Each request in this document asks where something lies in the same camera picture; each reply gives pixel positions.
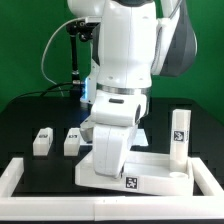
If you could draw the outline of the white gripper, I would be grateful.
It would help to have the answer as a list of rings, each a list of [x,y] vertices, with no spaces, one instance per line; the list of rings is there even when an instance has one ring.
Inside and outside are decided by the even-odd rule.
[[[119,176],[147,106],[147,97],[143,94],[97,94],[91,109],[91,118],[95,122],[93,164],[96,174]]]

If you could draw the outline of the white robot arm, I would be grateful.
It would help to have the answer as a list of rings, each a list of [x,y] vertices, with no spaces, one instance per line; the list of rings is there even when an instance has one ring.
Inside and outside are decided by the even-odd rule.
[[[93,34],[96,98],[91,109],[93,164],[98,175],[117,177],[139,120],[148,113],[153,75],[177,77],[197,52],[186,0],[67,0],[78,17],[98,17]]]

